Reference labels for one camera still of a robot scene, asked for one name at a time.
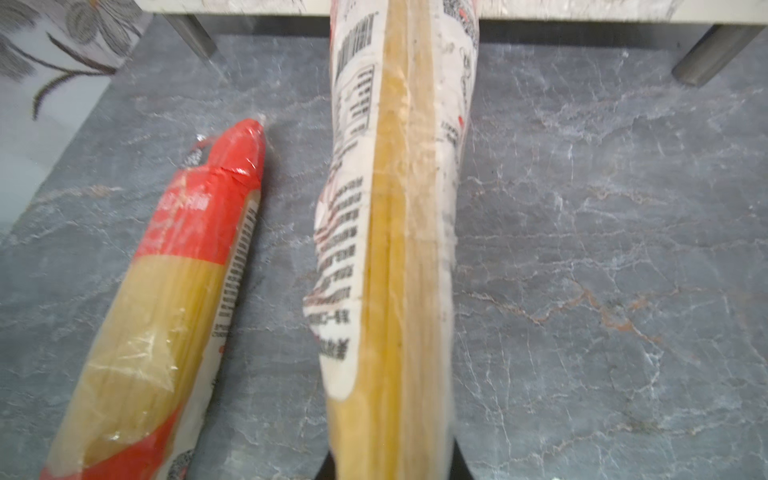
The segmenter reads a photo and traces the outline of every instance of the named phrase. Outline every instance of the flower petal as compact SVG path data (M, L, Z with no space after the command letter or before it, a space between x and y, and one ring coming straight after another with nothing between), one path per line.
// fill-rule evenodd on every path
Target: flower petal
M40 16L33 8L18 0L0 0L0 30L8 33L35 26Z
M141 17L141 8L134 0L101 0L99 7L123 23L132 23Z
M67 33L72 40L80 45L93 41L96 37L98 24L98 12L87 3L74 3L67 12Z
M114 17L106 13L101 14L101 24L99 26L101 36L104 37L104 41L107 42L110 50L121 57L128 55L128 51L131 49L131 38L128 36L128 32L125 31L125 27L120 25Z
M0 35L0 75L21 81L27 75L35 73L35 68L24 58L19 57L8 47L8 40Z

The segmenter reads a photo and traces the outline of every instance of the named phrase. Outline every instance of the metal leg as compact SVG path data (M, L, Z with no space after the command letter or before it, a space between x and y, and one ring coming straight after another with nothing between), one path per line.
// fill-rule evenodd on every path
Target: metal leg
M165 18L198 57L207 59L214 54L216 44L194 15L165 15Z
M675 65L672 75L684 84L700 87L738 55L763 28L763 25L713 26Z

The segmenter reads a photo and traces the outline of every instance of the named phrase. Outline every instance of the gray marble countertop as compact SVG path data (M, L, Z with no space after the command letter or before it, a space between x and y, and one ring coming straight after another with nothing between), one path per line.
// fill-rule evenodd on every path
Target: gray marble countertop
M331 151L328 41L161 19L0 247L0 478L37 478L197 134L266 125L265 194L190 480L311 478L301 316ZM458 193L457 433L478 480L768 475L768 36L699 90L663 51L483 44Z

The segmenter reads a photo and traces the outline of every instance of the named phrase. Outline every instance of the floral wall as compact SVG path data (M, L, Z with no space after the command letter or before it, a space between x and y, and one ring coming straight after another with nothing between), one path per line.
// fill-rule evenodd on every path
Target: floral wall
M0 235L150 20L133 0L0 0Z

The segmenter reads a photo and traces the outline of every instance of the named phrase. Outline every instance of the plastic packaging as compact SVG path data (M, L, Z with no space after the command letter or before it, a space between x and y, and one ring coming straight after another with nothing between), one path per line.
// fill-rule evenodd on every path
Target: plastic packaging
M317 204L320 342L339 480L444 479L455 195L475 83L469 0L337 0L333 161Z
M260 200L244 120L157 205L94 341L41 480L183 478L213 392Z

